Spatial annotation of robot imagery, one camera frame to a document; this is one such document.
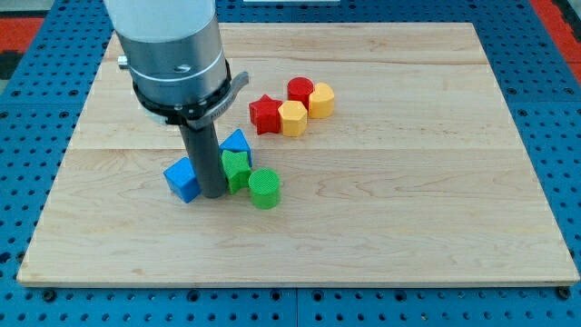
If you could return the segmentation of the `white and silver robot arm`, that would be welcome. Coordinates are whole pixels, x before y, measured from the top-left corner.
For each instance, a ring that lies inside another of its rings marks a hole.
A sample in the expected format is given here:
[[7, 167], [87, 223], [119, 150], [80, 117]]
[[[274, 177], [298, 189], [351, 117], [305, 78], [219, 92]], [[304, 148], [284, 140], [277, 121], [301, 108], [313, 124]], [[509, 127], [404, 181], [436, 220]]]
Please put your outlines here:
[[137, 94], [198, 119], [229, 79], [212, 0], [105, 0]]

